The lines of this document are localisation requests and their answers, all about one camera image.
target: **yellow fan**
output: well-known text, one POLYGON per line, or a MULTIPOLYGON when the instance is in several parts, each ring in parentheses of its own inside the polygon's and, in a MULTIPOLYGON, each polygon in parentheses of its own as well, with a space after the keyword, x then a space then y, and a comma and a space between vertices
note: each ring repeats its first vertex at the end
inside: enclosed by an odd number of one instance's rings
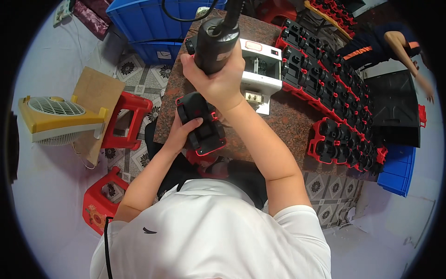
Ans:
POLYGON ((30 97, 19 99, 19 109, 31 134, 31 142, 61 146, 74 142, 82 132, 94 130, 99 139, 105 126, 108 109, 93 113, 61 97, 30 97))

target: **granite table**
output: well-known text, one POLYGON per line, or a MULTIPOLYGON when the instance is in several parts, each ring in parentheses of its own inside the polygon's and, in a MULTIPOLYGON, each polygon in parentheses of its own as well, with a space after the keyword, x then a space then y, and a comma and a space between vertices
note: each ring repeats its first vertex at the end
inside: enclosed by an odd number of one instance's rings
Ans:
MULTIPOLYGON (((225 11, 214 9, 208 18, 224 17, 225 14, 225 11)), ((194 22, 186 37, 194 36, 200 25, 201 21, 194 22)), ((270 46, 275 45, 280 32, 278 26, 244 15, 240 16, 239 26, 241 38, 270 46)), ((183 53, 187 53, 184 44, 181 46, 171 70, 166 93, 162 100, 154 137, 154 141, 159 143, 164 143, 169 135, 175 115, 175 100, 195 91, 182 73, 180 55, 183 53)), ((272 96, 270 115, 264 117, 264 120, 288 146, 303 171, 376 181, 377 176, 373 176, 369 172, 360 173, 355 169, 347 168, 345 165, 319 163, 313 157, 307 155, 309 140, 314 137, 312 125, 323 117, 320 112, 310 107, 306 102, 289 93, 279 91, 272 96)), ((227 145, 225 148, 216 151, 215 154, 252 161, 248 150, 235 131, 232 128, 225 128, 225 132, 227 145)))

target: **red plastic stool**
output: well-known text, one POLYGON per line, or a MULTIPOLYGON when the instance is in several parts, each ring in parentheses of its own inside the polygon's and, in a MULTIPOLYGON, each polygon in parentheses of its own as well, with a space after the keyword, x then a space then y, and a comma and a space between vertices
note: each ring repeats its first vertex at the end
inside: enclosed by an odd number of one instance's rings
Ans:
POLYGON ((100 235, 104 233, 105 217, 114 217, 119 205, 119 203, 112 203, 102 195, 102 187, 114 182, 124 190, 128 188, 128 183, 117 175, 120 171, 120 168, 114 166, 108 174, 88 188, 84 194, 82 217, 100 235))
POLYGON ((144 116, 152 111, 152 107, 153 103, 151 100, 123 91, 113 110, 101 148, 130 148, 131 150, 137 150, 141 146, 141 141, 137 140, 136 137, 140 131, 144 116), (128 135, 126 137, 115 137, 113 130, 115 129, 118 113, 122 109, 132 110, 134 112, 133 118, 128 135))
POLYGON ((420 127, 426 128, 426 107, 419 104, 418 114, 420 115, 420 127))
POLYGON ((296 7, 287 0, 266 0, 257 8, 259 19, 272 24, 275 17, 289 18, 296 20, 296 7))

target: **fan grille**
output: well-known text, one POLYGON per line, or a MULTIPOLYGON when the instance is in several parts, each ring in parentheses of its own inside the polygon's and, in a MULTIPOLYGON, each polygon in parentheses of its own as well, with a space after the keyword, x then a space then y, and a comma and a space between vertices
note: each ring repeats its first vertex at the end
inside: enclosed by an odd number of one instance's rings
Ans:
POLYGON ((54 101, 49 97, 33 97, 29 100, 28 106, 38 112, 59 116, 74 116, 85 113, 85 109, 78 104, 67 100, 54 101))
POLYGON ((38 141, 38 143, 45 146, 62 146, 74 142, 81 134, 82 132, 68 133, 61 136, 46 138, 44 140, 38 141))

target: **white machine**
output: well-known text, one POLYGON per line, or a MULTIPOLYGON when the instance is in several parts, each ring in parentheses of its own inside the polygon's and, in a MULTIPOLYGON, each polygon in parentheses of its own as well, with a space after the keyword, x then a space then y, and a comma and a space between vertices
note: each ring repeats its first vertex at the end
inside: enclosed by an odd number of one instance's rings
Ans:
POLYGON ((245 39, 240 43, 245 59, 241 92, 260 116, 267 116, 271 95, 282 89, 282 51, 245 39))

